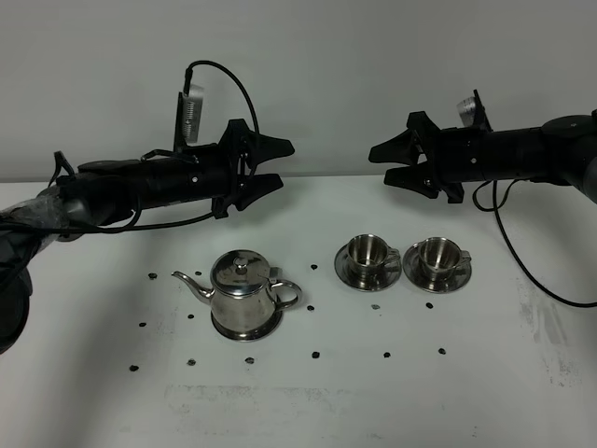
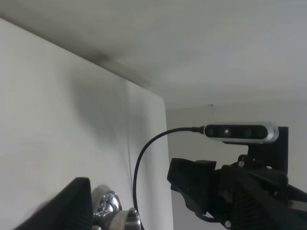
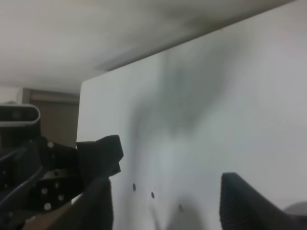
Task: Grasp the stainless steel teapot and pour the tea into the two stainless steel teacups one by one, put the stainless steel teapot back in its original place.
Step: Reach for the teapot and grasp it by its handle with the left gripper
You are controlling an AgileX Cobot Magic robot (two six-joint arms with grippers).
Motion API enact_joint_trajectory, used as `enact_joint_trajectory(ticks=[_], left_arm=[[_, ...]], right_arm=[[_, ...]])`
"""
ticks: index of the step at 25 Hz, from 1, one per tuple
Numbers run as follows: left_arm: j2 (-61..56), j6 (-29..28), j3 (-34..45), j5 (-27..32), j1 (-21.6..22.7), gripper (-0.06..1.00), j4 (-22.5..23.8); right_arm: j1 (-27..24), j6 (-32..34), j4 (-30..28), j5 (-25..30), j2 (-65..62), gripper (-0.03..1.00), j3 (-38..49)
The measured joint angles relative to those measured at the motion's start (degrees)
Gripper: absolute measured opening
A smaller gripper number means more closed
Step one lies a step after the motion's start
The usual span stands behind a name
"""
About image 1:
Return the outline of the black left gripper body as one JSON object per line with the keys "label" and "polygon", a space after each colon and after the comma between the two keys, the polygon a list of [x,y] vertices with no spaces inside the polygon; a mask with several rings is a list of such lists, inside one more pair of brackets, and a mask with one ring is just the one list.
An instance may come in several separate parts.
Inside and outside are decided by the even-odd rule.
{"label": "black left gripper body", "polygon": [[251,152],[252,131],[244,119],[231,119],[216,143],[151,150],[141,157],[141,205],[151,209],[211,200],[218,212],[251,179]]}

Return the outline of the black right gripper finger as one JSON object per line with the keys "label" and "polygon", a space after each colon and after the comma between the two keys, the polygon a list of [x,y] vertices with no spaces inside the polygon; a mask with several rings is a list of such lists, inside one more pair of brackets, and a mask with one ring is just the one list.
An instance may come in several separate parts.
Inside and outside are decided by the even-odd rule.
{"label": "black right gripper finger", "polygon": [[416,133],[406,130],[400,135],[374,146],[369,152],[368,161],[372,163],[417,164],[420,155]]}
{"label": "black right gripper finger", "polygon": [[428,199],[438,197],[438,187],[434,182],[432,168],[427,161],[389,169],[385,173],[383,183],[386,186],[419,193]]}

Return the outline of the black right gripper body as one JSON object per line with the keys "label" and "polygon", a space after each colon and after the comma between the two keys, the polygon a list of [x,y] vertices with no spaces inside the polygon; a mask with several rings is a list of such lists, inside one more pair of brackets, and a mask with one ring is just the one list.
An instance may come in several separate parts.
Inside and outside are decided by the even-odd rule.
{"label": "black right gripper body", "polygon": [[423,111],[410,113],[407,128],[418,137],[438,194],[445,192],[448,203],[462,203],[463,183],[482,179],[479,146],[487,132],[476,127],[440,130]]}

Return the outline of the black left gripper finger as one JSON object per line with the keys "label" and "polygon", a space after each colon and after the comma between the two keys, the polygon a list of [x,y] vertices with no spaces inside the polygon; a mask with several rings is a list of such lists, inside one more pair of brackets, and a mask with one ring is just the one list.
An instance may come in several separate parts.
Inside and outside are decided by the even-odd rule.
{"label": "black left gripper finger", "polygon": [[261,163],[292,156],[294,147],[289,140],[255,133],[247,136],[247,164],[255,168]]}
{"label": "black left gripper finger", "polygon": [[283,181],[277,174],[255,175],[247,180],[237,198],[237,209],[245,210],[255,201],[283,187]]}

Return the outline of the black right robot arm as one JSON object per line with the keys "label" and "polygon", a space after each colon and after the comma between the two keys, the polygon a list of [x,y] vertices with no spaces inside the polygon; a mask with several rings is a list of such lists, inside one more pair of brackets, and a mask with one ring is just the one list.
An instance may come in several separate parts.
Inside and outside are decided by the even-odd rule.
{"label": "black right robot arm", "polygon": [[424,112],[409,115],[402,134],[373,147],[373,163],[389,163],[388,186],[429,199],[444,192],[461,203],[467,182],[529,180],[576,188],[596,198],[596,117],[575,115],[540,127],[494,131],[484,117],[440,129]]}

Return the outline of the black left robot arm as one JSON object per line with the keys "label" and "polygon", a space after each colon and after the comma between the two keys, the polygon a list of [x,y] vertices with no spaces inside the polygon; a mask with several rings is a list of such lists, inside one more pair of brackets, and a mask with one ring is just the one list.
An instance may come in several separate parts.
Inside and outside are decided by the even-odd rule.
{"label": "black left robot arm", "polygon": [[139,159],[92,161],[77,169],[56,152],[49,186],[33,199],[1,212],[1,349],[26,325],[33,283],[28,264],[55,241],[85,234],[142,231],[143,211],[208,200],[199,217],[224,218],[280,189],[281,177],[257,167],[293,155],[290,141],[256,133],[242,119],[229,121],[216,143],[190,147],[175,137],[173,150],[154,149]]}

